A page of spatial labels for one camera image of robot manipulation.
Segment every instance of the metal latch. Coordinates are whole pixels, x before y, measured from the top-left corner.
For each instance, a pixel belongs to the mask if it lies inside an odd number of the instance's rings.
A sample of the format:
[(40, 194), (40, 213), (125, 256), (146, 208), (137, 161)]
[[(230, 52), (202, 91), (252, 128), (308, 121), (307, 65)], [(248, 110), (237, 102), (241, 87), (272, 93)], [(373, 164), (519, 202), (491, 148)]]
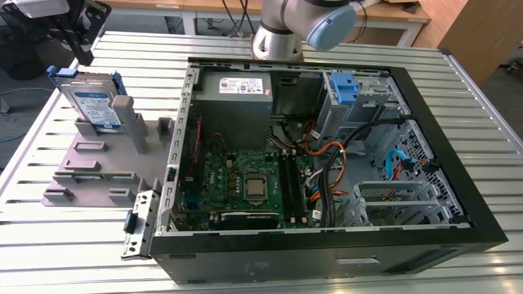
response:
[(122, 226), (125, 242), (121, 260), (150, 259), (148, 248), (153, 237), (158, 199), (160, 196), (153, 190), (140, 192), (136, 196)]

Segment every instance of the blue cable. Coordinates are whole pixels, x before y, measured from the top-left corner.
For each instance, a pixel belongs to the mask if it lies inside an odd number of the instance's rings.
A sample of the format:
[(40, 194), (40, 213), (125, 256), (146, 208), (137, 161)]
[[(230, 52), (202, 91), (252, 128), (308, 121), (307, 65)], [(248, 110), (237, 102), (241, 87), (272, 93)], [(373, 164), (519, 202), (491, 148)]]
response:
[(14, 137), (14, 138), (4, 139), (4, 140), (0, 141), (0, 144), (1, 144), (1, 143), (10, 142), (10, 141), (14, 141), (16, 139), (22, 138), (25, 135), (26, 135), (26, 133), (22, 133), (20, 136), (17, 136), (17, 137)]
[(411, 162), (416, 163), (417, 159), (413, 158), (408, 158), (407, 154), (403, 150), (400, 150), (399, 148), (392, 149), (388, 153), (387, 153), (387, 157), (384, 159), (384, 173), (387, 174), (387, 179), (389, 179), (392, 177), (392, 155), (397, 153), (397, 155), (400, 156), (401, 160), (409, 159)]

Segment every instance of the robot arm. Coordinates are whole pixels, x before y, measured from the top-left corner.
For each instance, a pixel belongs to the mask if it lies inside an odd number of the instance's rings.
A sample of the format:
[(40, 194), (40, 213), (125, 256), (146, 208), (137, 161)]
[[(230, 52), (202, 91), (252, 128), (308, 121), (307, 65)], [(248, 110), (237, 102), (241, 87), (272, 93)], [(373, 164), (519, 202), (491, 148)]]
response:
[(89, 47), (110, 13), (108, 5), (92, 0), (10, 0), (2, 9), (48, 38), (61, 41), (81, 65), (90, 65)]
[(329, 50), (347, 37), (355, 19), (349, 0), (262, 1), (252, 53), (258, 59), (297, 60), (301, 40), (316, 50)]

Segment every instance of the green circuit board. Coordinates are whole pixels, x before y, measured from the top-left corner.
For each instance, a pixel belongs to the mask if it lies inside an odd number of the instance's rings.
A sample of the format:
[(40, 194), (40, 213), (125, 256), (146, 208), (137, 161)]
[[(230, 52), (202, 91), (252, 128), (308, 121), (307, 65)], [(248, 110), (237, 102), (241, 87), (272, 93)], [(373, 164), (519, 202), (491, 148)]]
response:
[[(202, 188), (198, 195), (198, 211), (226, 212), (264, 212), (279, 214), (279, 228), (309, 228), (315, 227), (315, 220), (309, 217), (295, 219), (292, 222), (284, 219), (284, 201), (281, 199), (281, 184), (279, 177), (279, 154), (237, 151), (233, 153), (206, 153), (202, 170)], [(308, 155), (296, 156), (296, 166), (300, 180), (304, 180), (304, 171), (311, 168)], [(266, 199), (249, 202), (244, 199), (245, 180), (254, 174), (266, 179)], [(303, 211), (307, 213), (305, 199), (303, 196)], [(188, 223), (192, 230), (209, 230), (208, 215), (188, 214)]]

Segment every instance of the slotted aluminum surface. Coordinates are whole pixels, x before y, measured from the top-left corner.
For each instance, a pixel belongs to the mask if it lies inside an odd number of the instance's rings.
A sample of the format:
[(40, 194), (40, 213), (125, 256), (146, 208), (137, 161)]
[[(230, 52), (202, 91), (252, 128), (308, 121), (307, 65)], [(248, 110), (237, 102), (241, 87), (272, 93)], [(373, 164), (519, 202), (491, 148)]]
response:
[[(144, 119), (174, 117), (186, 57), (249, 58), (248, 47), (248, 40), (221, 37), (106, 32), (89, 71), (117, 69)], [(448, 57), (432, 49), (341, 45), (317, 52), (304, 45), (304, 60), (408, 69), (509, 242), (412, 276), (178, 286), (152, 260), (120, 261), (125, 209), (40, 205), (76, 132), (74, 111), (54, 92), (0, 177), (1, 293), (516, 293), (523, 288), (520, 146), (508, 141), (503, 122), (481, 108), (485, 103)]]

